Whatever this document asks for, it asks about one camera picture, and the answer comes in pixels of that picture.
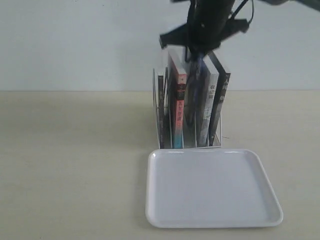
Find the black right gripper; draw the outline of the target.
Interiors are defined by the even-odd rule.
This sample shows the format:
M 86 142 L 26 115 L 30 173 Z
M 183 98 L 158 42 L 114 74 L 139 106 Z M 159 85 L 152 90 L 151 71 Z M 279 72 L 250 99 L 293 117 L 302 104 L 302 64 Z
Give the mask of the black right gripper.
M 192 0 L 187 15 L 188 48 L 206 54 L 221 45 L 221 33 L 232 11 L 233 0 Z

